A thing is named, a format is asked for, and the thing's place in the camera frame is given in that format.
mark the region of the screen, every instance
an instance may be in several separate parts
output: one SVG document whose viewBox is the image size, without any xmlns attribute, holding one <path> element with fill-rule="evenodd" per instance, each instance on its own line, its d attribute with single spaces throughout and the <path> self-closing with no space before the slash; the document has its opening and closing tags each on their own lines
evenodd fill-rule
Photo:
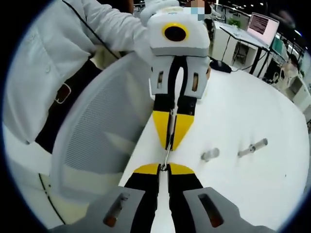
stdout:
<svg viewBox="0 0 311 233">
<path fill-rule="evenodd" d="M 279 22 L 275 19 L 253 13 L 249 20 L 247 31 L 270 46 L 277 32 Z"/>
</svg>

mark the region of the white mesh chair back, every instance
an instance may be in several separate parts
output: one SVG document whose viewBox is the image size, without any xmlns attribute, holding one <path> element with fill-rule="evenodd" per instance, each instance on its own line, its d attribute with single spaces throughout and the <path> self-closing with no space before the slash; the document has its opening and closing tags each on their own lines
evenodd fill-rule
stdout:
<svg viewBox="0 0 311 233">
<path fill-rule="evenodd" d="M 150 75 L 150 67 L 131 53 L 85 88 L 55 141 L 54 193 L 89 203 L 118 185 L 152 113 Z"/>
</svg>

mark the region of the metal peg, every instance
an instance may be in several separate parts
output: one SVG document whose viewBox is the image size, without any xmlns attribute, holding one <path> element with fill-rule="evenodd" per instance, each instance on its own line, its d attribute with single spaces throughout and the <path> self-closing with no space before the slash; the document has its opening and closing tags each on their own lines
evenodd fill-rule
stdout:
<svg viewBox="0 0 311 233">
<path fill-rule="evenodd" d="M 210 161 L 211 159 L 217 158 L 219 156 L 219 149 L 214 148 L 212 150 L 209 150 L 206 153 L 203 153 L 201 155 L 201 159 L 204 160 L 205 162 Z"/>
<path fill-rule="evenodd" d="M 260 148 L 263 148 L 265 146 L 268 145 L 268 140 L 267 138 L 264 138 L 263 140 L 253 144 L 253 145 L 250 145 L 249 148 L 247 148 L 246 150 L 243 150 L 243 151 L 239 151 L 238 152 L 238 157 L 243 157 L 247 154 L 250 154 L 250 153 L 254 153 L 255 151 L 259 150 Z"/>
</svg>

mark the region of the white sleeve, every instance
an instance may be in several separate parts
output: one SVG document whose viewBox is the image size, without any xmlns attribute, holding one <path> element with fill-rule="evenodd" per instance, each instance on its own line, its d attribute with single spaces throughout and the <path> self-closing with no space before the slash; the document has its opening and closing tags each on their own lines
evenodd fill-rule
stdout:
<svg viewBox="0 0 311 233">
<path fill-rule="evenodd" d="M 102 5 L 96 0 L 81 1 L 87 24 L 111 50 L 135 51 L 150 64 L 153 54 L 149 46 L 147 29 L 139 18 L 129 13 L 121 13 L 112 9 L 110 5 Z"/>
<path fill-rule="evenodd" d="M 214 8 L 211 7 L 211 9 L 212 9 L 212 12 L 211 12 L 212 15 L 217 16 L 217 17 L 221 17 L 222 16 L 217 11 L 215 11 Z"/>
</svg>

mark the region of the white table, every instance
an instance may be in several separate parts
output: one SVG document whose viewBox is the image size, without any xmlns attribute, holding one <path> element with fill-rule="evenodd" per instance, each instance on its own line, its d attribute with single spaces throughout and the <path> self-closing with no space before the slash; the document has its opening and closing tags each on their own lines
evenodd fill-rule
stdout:
<svg viewBox="0 0 311 233">
<path fill-rule="evenodd" d="M 230 38 L 230 35 L 228 33 L 226 33 L 223 29 L 221 29 L 221 27 L 226 29 L 227 31 L 232 31 L 232 33 L 237 31 L 237 29 L 233 28 L 233 26 L 231 26 L 231 25 L 215 21 L 215 29 L 216 30 L 215 30 L 215 36 L 214 36 L 214 42 L 213 42 L 212 57 L 217 59 L 217 60 L 222 60 L 223 54 L 225 52 L 223 62 L 227 63 L 228 65 L 232 65 L 233 64 L 234 51 L 235 51 L 235 48 L 237 46 L 237 42 L 239 40 L 248 41 L 249 43 L 245 43 L 243 41 L 241 41 L 240 43 L 249 47 L 244 67 L 250 67 L 246 70 L 247 72 L 250 72 L 251 65 L 255 61 L 255 57 L 256 57 L 256 54 L 258 51 L 258 47 L 263 46 L 263 44 L 259 43 L 259 41 L 257 41 L 256 39 L 254 39 L 253 37 L 251 37 L 245 33 L 242 33 L 243 36 L 240 36 L 239 39 L 235 39 L 234 37 Z M 253 75 L 255 75 L 255 76 L 258 76 L 258 74 L 261 70 L 261 67 L 263 66 L 264 61 L 267 57 L 267 53 L 265 51 L 262 51 L 260 53 L 259 57 L 261 59 L 258 61 L 256 68 L 254 70 L 254 73 L 253 73 Z M 269 66 L 269 63 L 271 61 L 271 58 L 272 58 L 271 56 L 268 57 L 266 64 L 263 67 L 259 77 L 262 78 L 264 76 L 264 74 L 265 74 L 265 72 Z"/>
<path fill-rule="evenodd" d="M 181 85 L 179 71 L 177 85 Z M 239 150 L 263 138 L 268 146 L 242 158 Z M 220 156 L 208 163 L 200 156 L 217 147 Z M 150 117 L 120 185 L 144 164 L 165 157 Z M 212 187 L 240 210 L 253 225 L 278 229 L 301 201 L 309 168 L 309 138 L 303 114 L 285 96 L 254 76 L 212 70 L 207 96 L 197 103 L 195 120 L 169 162 L 193 169 L 203 187 Z M 166 179 L 161 179 L 165 186 Z M 174 232 L 168 195 L 158 196 L 155 221 L 163 232 Z"/>
</svg>

